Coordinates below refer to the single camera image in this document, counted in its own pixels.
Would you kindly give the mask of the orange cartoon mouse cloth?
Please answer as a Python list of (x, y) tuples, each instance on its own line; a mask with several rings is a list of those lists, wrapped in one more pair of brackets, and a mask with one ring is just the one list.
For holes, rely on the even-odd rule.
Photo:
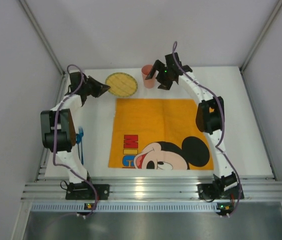
[(108, 167), (212, 171), (212, 148), (192, 99), (116, 100)]

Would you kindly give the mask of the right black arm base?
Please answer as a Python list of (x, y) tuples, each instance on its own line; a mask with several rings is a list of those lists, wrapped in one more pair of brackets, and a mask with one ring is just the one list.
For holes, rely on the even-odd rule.
[(212, 183), (202, 183), (197, 186), (200, 200), (211, 202), (214, 200), (231, 200), (239, 198), (239, 187), (235, 186), (224, 192), (219, 192), (215, 189)]

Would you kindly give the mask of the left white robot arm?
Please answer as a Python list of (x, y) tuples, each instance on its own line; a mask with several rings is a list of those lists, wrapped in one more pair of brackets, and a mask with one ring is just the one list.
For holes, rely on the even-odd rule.
[(70, 183), (81, 184), (90, 176), (74, 150), (77, 133), (73, 115), (89, 96), (99, 98), (111, 87), (80, 71), (70, 73), (69, 78), (68, 90), (60, 102), (40, 113), (41, 139), (43, 147), (52, 152), (52, 164), (67, 170)]

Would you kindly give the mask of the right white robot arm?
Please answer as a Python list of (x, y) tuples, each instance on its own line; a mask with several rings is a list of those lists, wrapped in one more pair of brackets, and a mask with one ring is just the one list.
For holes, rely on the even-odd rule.
[(212, 152), (214, 171), (212, 199), (223, 195), (234, 195), (239, 201), (243, 195), (239, 174), (226, 153), (224, 146), (225, 111), (224, 100), (212, 90), (199, 83), (188, 65), (182, 65), (177, 52), (165, 56), (166, 63), (156, 60), (145, 79), (156, 78), (159, 89), (169, 90), (173, 82), (178, 83), (197, 103), (195, 123), (200, 132), (207, 137), (209, 146), (215, 147)]

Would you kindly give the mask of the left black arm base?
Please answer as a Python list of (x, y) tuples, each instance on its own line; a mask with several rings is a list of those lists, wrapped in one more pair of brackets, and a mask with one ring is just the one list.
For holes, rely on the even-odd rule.
[[(108, 200), (110, 194), (109, 184), (94, 184), (97, 200)], [(70, 183), (66, 189), (66, 200), (95, 200), (96, 195), (93, 188), (86, 182)]]

